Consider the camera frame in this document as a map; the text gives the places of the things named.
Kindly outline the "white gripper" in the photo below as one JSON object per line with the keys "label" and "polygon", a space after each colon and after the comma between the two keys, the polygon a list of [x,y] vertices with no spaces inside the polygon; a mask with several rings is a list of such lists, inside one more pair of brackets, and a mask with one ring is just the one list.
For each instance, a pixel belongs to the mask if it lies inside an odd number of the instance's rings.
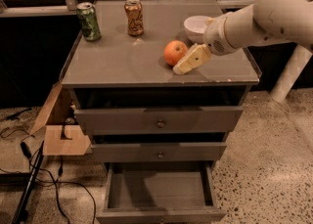
{"label": "white gripper", "polygon": [[228,41],[225,32],[226,16],[209,18],[203,34],[203,43],[195,43],[186,55],[174,66],[176,74],[185,74],[206,63],[211,53],[217,56],[228,55],[237,51]]}

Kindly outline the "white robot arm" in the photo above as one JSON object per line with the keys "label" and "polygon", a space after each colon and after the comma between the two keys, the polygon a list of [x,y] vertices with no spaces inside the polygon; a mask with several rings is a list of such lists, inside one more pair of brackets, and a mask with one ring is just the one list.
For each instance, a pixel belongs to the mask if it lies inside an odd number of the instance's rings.
{"label": "white robot arm", "polygon": [[209,19],[202,43],[194,44],[173,71],[185,74],[213,55],[285,41],[313,49],[313,0],[254,0],[239,11]]}

